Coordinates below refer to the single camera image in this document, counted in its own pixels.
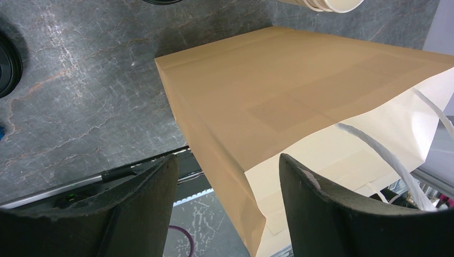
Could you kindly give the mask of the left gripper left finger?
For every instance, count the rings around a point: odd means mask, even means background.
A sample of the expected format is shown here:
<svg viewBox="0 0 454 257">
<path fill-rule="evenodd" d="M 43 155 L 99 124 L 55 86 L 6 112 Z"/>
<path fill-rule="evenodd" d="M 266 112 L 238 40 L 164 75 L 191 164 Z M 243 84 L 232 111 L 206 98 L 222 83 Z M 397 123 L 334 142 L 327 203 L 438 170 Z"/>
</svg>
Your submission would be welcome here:
<svg viewBox="0 0 454 257">
<path fill-rule="evenodd" d="M 66 208 L 1 211 L 1 256 L 162 256 L 178 159 Z"/>
</svg>

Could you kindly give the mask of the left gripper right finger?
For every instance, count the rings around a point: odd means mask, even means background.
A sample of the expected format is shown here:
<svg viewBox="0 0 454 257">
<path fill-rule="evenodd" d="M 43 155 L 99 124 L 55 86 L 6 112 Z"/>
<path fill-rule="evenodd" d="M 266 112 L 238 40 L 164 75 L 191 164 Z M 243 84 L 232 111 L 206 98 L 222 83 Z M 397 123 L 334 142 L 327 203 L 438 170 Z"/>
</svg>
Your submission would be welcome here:
<svg viewBox="0 0 454 257">
<path fill-rule="evenodd" d="M 279 179 L 295 256 L 453 256 L 453 210 L 390 205 L 324 178 L 288 154 Z"/>
</svg>

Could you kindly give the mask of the brown paper bag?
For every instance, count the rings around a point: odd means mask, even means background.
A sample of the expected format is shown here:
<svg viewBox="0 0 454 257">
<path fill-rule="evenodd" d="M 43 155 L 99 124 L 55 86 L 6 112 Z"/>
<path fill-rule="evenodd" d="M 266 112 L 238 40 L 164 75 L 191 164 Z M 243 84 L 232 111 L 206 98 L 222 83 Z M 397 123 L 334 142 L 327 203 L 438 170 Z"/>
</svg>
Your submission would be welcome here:
<svg viewBox="0 0 454 257">
<path fill-rule="evenodd" d="M 172 113 L 251 256 L 290 244 L 278 163 L 291 155 L 370 196 L 428 155 L 453 95 L 453 57 L 268 27 L 155 59 Z"/>
</svg>

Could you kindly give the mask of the stack of white paper cups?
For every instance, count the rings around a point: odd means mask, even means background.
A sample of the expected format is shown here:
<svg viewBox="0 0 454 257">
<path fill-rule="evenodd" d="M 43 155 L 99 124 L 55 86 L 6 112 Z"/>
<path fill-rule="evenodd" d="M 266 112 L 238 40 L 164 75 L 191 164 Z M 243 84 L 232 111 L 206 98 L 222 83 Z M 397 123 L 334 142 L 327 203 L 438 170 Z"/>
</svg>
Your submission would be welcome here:
<svg viewBox="0 0 454 257">
<path fill-rule="evenodd" d="M 348 13 L 364 0 L 279 0 L 279 2 L 303 6 L 315 12 Z"/>
</svg>

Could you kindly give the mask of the black plastic cup lid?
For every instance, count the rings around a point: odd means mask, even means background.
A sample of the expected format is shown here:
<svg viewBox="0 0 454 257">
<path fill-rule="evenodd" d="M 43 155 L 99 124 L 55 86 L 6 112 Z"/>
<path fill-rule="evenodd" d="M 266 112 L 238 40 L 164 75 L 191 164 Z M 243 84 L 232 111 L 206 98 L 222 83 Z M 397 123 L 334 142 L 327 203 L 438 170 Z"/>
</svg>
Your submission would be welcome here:
<svg viewBox="0 0 454 257">
<path fill-rule="evenodd" d="M 153 5 L 171 5 L 179 3 L 182 0 L 143 0 L 143 1 Z"/>
</svg>

